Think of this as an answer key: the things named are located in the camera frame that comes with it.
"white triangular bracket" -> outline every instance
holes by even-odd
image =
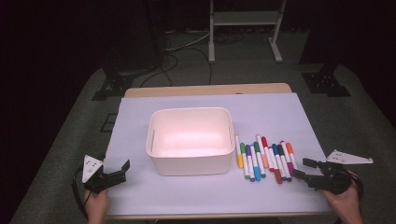
[[[86,183],[102,166],[103,162],[85,155],[84,169],[82,170],[82,183]]]
[[[341,164],[364,164],[373,163],[371,158],[363,158],[354,155],[350,155],[344,152],[334,150],[330,156],[327,157],[327,161],[341,163]]]

